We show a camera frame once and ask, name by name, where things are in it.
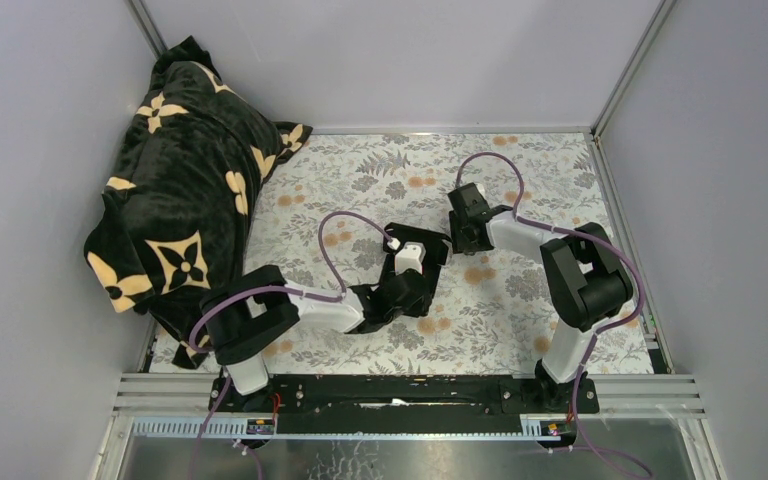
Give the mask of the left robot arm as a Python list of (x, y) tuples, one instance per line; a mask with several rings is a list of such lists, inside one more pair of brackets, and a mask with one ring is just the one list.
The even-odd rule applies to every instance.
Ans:
[(433, 299), (423, 267), (395, 259), (385, 262), (375, 284), (349, 287), (344, 293), (288, 281), (275, 265), (266, 265), (200, 301), (205, 330), (216, 362), (230, 378), (232, 398), (248, 411), (264, 407), (270, 377), (262, 351), (297, 324), (342, 334), (374, 333), (401, 316), (422, 316)]

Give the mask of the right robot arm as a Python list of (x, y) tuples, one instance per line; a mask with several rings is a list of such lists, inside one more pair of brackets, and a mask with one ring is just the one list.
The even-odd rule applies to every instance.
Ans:
[(500, 249), (543, 266), (560, 322), (535, 369), (542, 378), (533, 396), (543, 410), (561, 410), (573, 398), (571, 382), (583, 375), (596, 335), (641, 292), (639, 272), (598, 223), (570, 230), (529, 220), (508, 206), (490, 206), (474, 183), (452, 190), (448, 199), (456, 253)]

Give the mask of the black paper box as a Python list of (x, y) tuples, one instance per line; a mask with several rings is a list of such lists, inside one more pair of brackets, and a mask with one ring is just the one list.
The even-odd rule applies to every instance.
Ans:
[(372, 290), (373, 305), (388, 319), (424, 317), (433, 303), (451, 239), (442, 232), (393, 222), (385, 226), (385, 232), (398, 241), (398, 247), (384, 241), (386, 257)]

